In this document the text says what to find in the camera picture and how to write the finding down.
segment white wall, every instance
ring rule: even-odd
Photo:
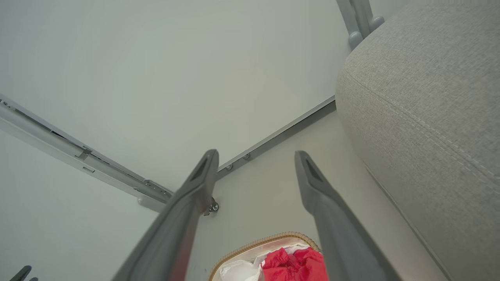
[[[0,130],[0,280],[110,280],[157,213]]]
[[[176,190],[334,95],[334,0],[0,1],[0,93]]]

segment white cloth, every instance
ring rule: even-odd
[[[287,254],[293,254],[297,250],[304,250],[310,246],[303,243],[297,243],[283,247]],[[222,281],[264,281],[262,266],[266,263],[265,259],[269,253],[279,248],[270,250],[265,254],[255,258],[253,264],[247,260],[237,260],[222,266],[219,270]]]

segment sofa cushion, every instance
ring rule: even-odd
[[[500,6],[407,6],[339,74],[359,157],[454,281],[500,276]]]

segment red fabric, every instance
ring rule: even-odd
[[[265,281],[328,281],[325,260],[311,247],[293,254],[283,248],[271,252],[262,269]]]

